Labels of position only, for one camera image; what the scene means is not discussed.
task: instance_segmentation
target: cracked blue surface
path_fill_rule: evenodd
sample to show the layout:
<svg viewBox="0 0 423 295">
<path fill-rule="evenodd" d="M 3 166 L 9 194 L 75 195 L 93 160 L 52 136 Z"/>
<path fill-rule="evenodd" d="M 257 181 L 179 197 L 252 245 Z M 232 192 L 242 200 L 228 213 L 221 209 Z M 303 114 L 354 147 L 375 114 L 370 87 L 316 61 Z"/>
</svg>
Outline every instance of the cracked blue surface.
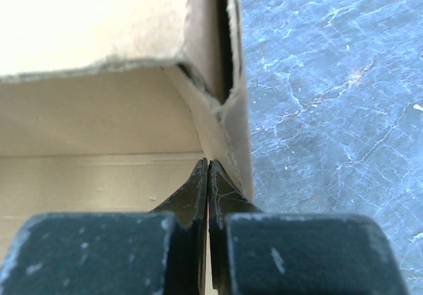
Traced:
<svg viewBox="0 0 423 295">
<path fill-rule="evenodd" d="M 256 203 L 355 212 L 423 294 L 423 0 L 243 0 Z"/>
</svg>

